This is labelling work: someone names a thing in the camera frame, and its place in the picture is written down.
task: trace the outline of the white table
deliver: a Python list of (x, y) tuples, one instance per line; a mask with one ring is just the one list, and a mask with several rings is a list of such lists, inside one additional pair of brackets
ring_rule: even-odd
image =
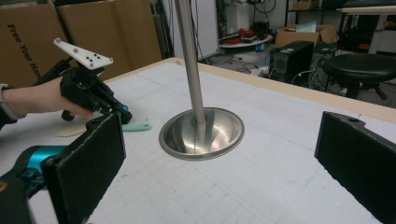
[[(183, 61), (169, 59), (108, 82), (127, 104), (127, 158), (89, 223), (379, 223), (314, 158), (323, 111), (365, 121), (396, 142), (396, 111), (383, 106), (199, 65), (204, 106), (233, 111), (242, 142), (208, 161), (183, 161), (160, 146), (166, 121), (191, 109)], [(0, 132), (0, 174), (30, 146), (68, 145), (53, 133), (72, 123), (61, 112), (29, 115)], [(46, 191), (31, 200), (37, 223), (56, 223)]]
[(384, 23), (388, 15), (396, 15), (396, 6), (389, 7), (346, 7), (341, 10), (347, 15), (379, 15), (378, 23), (370, 44), (369, 53), (376, 54), (381, 43)]

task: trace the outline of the black stool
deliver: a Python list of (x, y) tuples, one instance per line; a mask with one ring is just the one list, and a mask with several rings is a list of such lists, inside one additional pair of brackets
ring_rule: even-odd
[(396, 78), (396, 59), (377, 54), (343, 54), (331, 58), (323, 65), (323, 71), (340, 84), (346, 85), (346, 97), (356, 99), (360, 89), (375, 89), (386, 100), (387, 96), (379, 89), (379, 82)]

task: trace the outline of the round stool seat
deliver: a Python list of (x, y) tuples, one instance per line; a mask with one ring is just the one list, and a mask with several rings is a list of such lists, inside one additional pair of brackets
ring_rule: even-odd
[(396, 59), (377, 54), (343, 54), (327, 61), (323, 71), (347, 82), (388, 81), (396, 77)]

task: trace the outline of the silver metal surface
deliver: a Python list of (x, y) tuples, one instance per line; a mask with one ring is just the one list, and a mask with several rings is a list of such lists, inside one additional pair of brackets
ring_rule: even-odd
[(207, 160), (233, 149), (242, 140), (245, 127), (234, 113), (206, 107), (206, 123), (197, 124), (191, 110), (170, 119), (161, 129), (160, 144), (177, 158)]
[(180, 30), (181, 46), (186, 62), (187, 79), (189, 81), (192, 113), (198, 123), (205, 123), (204, 104), (198, 73), (198, 63), (194, 32), (192, 30), (189, 0), (176, 0), (177, 19)]
[(230, 111), (204, 108), (189, 0), (176, 0), (176, 8), (192, 110), (166, 122), (160, 132), (160, 144), (177, 158), (207, 160), (238, 145), (245, 127), (242, 120)]

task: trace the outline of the white tracking marker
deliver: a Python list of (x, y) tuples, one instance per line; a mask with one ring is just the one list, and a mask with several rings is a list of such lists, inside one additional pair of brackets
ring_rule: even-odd
[(53, 43), (90, 70), (113, 63), (112, 58), (68, 44), (63, 42), (61, 38), (56, 38)]

